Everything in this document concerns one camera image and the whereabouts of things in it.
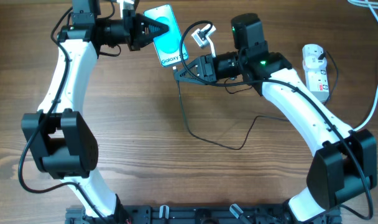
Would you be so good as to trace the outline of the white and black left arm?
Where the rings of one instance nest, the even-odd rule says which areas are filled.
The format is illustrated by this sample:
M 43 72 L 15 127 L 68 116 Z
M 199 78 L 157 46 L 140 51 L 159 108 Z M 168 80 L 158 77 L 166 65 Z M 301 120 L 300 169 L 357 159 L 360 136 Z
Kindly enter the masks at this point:
M 131 223 L 119 197 L 98 168 L 98 143 L 83 118 L 90 75 L 101 47 L 127 45 L 138 51 L 168 32 L 168 26 L 136 12 L 137 1 L 113 1 L 121 16 L 102 17 L 98 1 L 73 1 L 51 31 L 58 61 L 48 92 L 35 113 L 22 117 L 23 153 L 38 170 L 68 186 L 84 206 L 90 223 Z

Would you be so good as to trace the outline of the smartphone with teal screen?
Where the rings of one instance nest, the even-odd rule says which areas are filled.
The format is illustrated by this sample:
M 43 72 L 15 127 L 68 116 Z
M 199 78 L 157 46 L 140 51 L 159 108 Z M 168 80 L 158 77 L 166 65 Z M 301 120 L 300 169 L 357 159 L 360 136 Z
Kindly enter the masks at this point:
M 157 22 L 168 25 L 168 32 L 159 37 L 154 38 L 154 46 L 163 67 L 172 66 L 181 62 L 180 57 L 180 41 L 182 35 L 173 13 L 172 6 L 165 4 L 144 11 L 144 15 Z

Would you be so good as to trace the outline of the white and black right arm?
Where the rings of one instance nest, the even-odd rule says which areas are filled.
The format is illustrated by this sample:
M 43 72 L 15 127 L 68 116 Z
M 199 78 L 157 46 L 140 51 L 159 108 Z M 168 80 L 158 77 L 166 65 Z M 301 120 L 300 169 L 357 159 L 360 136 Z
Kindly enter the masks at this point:
M 202 55 L 173 75 L 178 83 L 209 86 L 242 75 L 243 84 L 275 105 L 303 137 L 313 156 L 307 186 L 285 203 L 283 222 L 326 222 L 333 211 L 361 194 L 371 203 L 371 190 L 377 185 L 375 137 L 337 118 L 306 88 L 282 54 L 269 51 L 257 14 L 236 16 L 231 25 L 235 51 Z

